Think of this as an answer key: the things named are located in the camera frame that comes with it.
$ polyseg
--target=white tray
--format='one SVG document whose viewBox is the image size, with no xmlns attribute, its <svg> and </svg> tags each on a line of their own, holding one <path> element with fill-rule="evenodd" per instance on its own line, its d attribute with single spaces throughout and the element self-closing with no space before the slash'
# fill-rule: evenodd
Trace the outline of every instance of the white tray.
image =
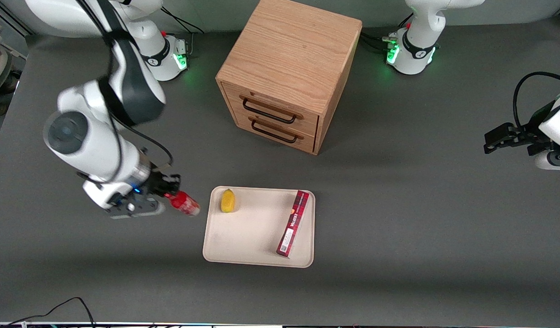
<svg viewBox="0 0 560 328">
<path fill-rule="evenodd" d="M 232 213 L 221 211 L 226 189 L 236 195 Z M 216 187 L 211 192 L 203 257 L 210 262 L 306 268 L 314 260 L 314 208 L 310 194 L 287 259 L 276 253 L 298 190 Z"/>
</svg>

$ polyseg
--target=black metal handle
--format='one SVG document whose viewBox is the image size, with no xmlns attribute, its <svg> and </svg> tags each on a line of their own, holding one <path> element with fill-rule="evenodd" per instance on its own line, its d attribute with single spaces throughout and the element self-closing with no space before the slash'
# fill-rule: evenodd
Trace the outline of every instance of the black metal handle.
<svg viewBox="0 0 560 328">
<path fill-rule="evenodd" d="M 279 135 L 275 135 L 275 134 L 273 134 L 273 133 L 271 133 L 271 132 L 267 132 L 267 131 L 265 131 L 265 130 L 263 130 L 263 129 L 256 128 L 256 127 L 255 127 L 255 123 L 256 123 L 255 120 L 251 121 L 251 128 L 252 128 L 252 129 L 254 129 L 255 131 L 257 131 L 257 132 L 259 132 L 259 133 L 263 133 L 263 134 L 265 134 L 265 135 L 269 135 L 270 137 L 274 137 L 274 138 L 276 138 L 276 139 L 282 140 L 282 141 L 284 141 L 285 143 L 293 144 L 293 143 L 295 143 L 296 140 L 298 139 L 298 136 L 297 136 L 297 135 L 294 136 L 294 139 L 286 139 L 286 138 L 284 138 L 284 137 L 280 137 Z"/>
<path fill-rule="evenodd" d="M 278 116 L 274 116 L 274 115 L 272 115 L 272 114 L 268 114 L 268 113 L 266 113 L 266 112 L 262 112 L 261 110 L 257 110 L 257 109 L 255 109 L 255 108 L 251 108 L 250 106 L 247 106 L 247 102 L 248 102 L 248 99 L 247 99 L 247 98 L 244 98 L 244 103 L 243 103 L 244 108 L 245 108 L 246 110 L 249 110 L 249 111 L 252 112 L 252 113 L 256 113 L 256 114 L 259 114 L 259 115 L 263 115 L 263 116 L 265 116 L 266 118 L 271 118 L 272 120 L 280 121 L 280 122 L 286 123 L 286 124 L 292 124 L 292 123 L 296 120 L 296 114 L 293 114 L 293 115 L 292 115 L 292 120 L 286 120 L 285 118 L 278 118 Z"/>
</svg>

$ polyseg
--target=lemon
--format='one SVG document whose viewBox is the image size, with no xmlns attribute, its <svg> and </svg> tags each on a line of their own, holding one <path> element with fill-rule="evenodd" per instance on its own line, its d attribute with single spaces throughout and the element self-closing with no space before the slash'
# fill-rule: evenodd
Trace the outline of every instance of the lemon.
<svg viewBox="0 0 560 328">
<path fill-rule="evenodd" d="M 231 213 L 235 206 L 236 195 L 231 189 L 227 189 L 223 192 L 223 197 L 221 197 L 221 211 L 224 213 Z"/>
</svg>

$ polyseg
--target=red can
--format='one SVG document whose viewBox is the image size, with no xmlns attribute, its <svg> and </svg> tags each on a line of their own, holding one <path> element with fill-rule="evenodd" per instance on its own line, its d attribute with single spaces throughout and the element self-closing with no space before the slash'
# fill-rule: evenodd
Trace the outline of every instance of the red can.
<svg viewBox="0 0 560 328">
<path fill-rule="evenodd" d="M 201 206 L 199 206 L 199 203 L 183 191 L 179 190 L 176 195 L 165 194 L 164 196 L 171 201 L 172 207 L 180 210 L 180 212 L 183 212 L 188 216 L 197 216 L 197 214 L 201 212 Z"/>
</svg>

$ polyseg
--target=gray table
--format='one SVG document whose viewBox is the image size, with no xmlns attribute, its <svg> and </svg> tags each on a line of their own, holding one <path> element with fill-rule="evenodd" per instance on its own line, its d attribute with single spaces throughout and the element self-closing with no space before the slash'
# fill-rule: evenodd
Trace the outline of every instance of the gray table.
<svg viewBox="0 0 560 328">
<path fill-rule="evenodd" d="M 560 73 L 560 19 L 448 27 L 416 77 L 359 47 L 319 156 L 234 126 L 215 74 L 236 36 L 196 37 L 190 70 L 163 83 L 165 113 L 140 127 L 171 149 L 203 212 L 134 220 L 107 218 L 41 137 L 57 94 L 98 77 L 106 50 L 34 40 L 0 135 L 0 321 L 81 296 L 113 322 L 560 327 L 560 172 L 525 148 L 482 148 L 512 121 L 523 75 Z M 530 81 L 522 121 L 559 92 Z M 205 261 L 217 185 L 313 191 L 313 265 Z M 48 320 L 87 317 L 76 303 Z"/>
</svg>

